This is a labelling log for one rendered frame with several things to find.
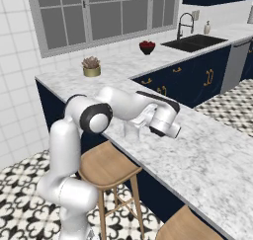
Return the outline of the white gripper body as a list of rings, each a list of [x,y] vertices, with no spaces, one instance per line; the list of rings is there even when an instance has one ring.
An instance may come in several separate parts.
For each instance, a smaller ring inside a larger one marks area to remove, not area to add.
[[[156,105],[148,105],[137,118],[130,120],[129,122],[134,124],[136,127],[143,127],[151,122],[156,109]]]

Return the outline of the navy drawer front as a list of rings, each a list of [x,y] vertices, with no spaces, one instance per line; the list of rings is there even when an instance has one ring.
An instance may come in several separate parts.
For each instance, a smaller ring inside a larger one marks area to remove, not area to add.
[[[161,86],[161,76],[159,71],[154,71],[133,79],[134,82],[152,89],[154,91],[157,90],[158,87]]]
[[[162,74],[169,80],[178,80],[184,78],[194,66],[194,60],[186,60],[164,68]]]

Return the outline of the navy cupboard door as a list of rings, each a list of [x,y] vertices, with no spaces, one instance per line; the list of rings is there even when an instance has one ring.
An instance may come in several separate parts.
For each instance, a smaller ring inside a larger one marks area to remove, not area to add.
[[[202,94],[209,84],[209,57],[205,54],[198,58],[198,65],[195,72],[195,105],[202,102]]]
[[[169,80],[164,77],[161,90],[162,86],[165,86],[167,89],[166,97],[190,107],[192,105],[191,82],[192,80],[189,74],[178,80]]]
[[[158,88],[157,84],[152,84],[152,83],[146,84],[145,87],[147,87],[147,88],[149,88],[149,89],[151,89],[151,90],[153,90],[155,92],[157,92],[157,88]]]
[[[227,60],[230,53],[230,46],[215,50],[211,53],[210,69],[213,70],[213,80],[209,84],[209,97],[217,95],[220,92],[223,76],[225,73]]]

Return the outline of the wooden bar stool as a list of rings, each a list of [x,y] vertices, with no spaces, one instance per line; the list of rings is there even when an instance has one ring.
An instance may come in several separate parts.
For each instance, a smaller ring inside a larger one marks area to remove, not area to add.
[[[144,228],[139,201],[137,174],[141,167],[133,164],[110,141],[106,141],[81,156],[78,173],[82,180],[94,185],[99,192],[98,208],[100,213],[101,236],[106,240],[106,217],[125,206],[138,220],[141,237],[144,237]],[[117,186],[130,180],[133,197],[123,201],[117,194]],[[115,208],[105,212],[104,192],[114,190]]]
[[[184,205],[159,229],[155,240],[223,240],[223,238]]]

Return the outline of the black bowl of red fruit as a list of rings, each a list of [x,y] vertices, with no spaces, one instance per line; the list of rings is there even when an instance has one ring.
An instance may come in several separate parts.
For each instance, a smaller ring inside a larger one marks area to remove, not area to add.
[[[155,43],[152,41],[144,40],[139,44],[139,48],[145,55],[148,55],[155,48]]]

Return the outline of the succulent in gold pot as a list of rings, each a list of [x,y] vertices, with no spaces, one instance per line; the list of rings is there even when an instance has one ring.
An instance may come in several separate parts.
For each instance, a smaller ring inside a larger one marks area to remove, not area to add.
[[[84,58],[82,66],[86,77],[97,77],[101,74],[100,60],[97,57],[90,56]]]

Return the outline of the navy island base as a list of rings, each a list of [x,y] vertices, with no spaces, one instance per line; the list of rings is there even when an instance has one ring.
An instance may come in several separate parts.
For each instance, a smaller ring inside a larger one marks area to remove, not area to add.
[[[47,129],[50,129],[55,121],[63,118],[65,103],[55,96],[42,82],[36,80],[36,83],[41,98]],[[81,152],[84,153],[105,141],[107,141],[107,137],[103,134],[84,133],[81,136]],[[184,205],[178,197],[161,185],[145,170],[142,170],[137,175],[137,183],[141,201],[150,208],[162,222],[166,222]]]

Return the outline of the black sink basin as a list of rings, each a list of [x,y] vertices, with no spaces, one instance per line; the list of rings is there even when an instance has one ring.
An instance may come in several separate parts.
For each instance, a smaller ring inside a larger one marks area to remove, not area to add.
[[[186,52],[194,52],[221,42],[224,42],[224,39],[205,35],[194,35],[179,40],[167,41],[163,45]]]

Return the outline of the black spring tap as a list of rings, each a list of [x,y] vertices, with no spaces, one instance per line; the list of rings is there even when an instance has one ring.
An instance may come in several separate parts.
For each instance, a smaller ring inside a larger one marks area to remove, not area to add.
[[[189,15],[191,17],[191,23],[189,25],[182,22],[183,17],[186,16],[186,15]],[[192,14],[184,13],[184,14],[181,15],[181,17],[179,19],[179,24],[178,24],[177,40],[179,40],[183,36],[183,32],[182,32],[183,27],[190,28],[191,29],[191,34],[194,32],[195,19],[194,19]]]

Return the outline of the steel dishwasher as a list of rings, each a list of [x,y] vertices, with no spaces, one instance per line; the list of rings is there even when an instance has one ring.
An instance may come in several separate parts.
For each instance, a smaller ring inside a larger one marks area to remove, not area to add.
[[[231,46],[220,93],[233,89],[239,84],[249,46],[252,39],[241,40]]]

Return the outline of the grey framed window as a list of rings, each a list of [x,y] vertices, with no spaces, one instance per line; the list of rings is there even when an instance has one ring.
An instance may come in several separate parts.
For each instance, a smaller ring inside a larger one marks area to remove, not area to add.
[[[29,0],[41,57],[177,28],[179,0]]]

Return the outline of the navy base cupboard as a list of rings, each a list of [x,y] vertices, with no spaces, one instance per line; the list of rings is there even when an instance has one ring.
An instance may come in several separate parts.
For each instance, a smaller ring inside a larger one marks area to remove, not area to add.
[[[253,40],[250,43],[240,80],[253,79]]]

